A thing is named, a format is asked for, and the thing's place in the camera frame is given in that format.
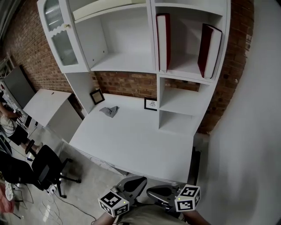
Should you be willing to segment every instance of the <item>small white desk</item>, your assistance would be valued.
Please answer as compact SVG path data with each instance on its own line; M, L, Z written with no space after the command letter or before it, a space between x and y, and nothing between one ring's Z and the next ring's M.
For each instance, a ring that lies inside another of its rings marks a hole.
M69 143L82 122L68 101L70 95L71 93L40 89L23 110Z
M164 181L187 182L193 137L164 133L158 113L144 100L104 94L81 123L70 145L118 169ZM99 110L119 106L114 118Z

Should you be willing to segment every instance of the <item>glass cabinet door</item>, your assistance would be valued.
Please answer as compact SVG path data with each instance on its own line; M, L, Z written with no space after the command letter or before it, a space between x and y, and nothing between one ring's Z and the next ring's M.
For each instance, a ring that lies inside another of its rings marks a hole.
M44 32L60 70L63 73L89 71L68 0L39 0L37 4Z

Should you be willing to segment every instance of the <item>crumpled gray cloth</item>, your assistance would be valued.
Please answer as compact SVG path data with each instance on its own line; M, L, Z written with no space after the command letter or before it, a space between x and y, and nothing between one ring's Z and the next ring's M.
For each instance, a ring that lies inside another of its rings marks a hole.
M118 109L119 109L118 106L114 106L111 109L104 107L104 108L100 109L100 112L103 112L105 115L113 118L116 115Z

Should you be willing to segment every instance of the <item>cube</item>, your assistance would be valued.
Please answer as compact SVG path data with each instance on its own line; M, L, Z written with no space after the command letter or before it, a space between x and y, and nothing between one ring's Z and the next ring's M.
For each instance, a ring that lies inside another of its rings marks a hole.
M130 203L111 190L105 191L104 194L98 198L98 201L100 207L112 217L126 213L130 209Z
M199 186L185 185L180 194L175 198L177 212L195 210L200 197Z

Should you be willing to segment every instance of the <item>framed drawing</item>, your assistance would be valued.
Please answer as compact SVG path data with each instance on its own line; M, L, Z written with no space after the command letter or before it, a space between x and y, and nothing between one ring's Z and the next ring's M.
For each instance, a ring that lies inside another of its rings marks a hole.
M90 93L91 98L95 105L104 101L104 95L102 94L100 89L97 89Z
M144 108L157 111L157 99L156 98L144 98Z

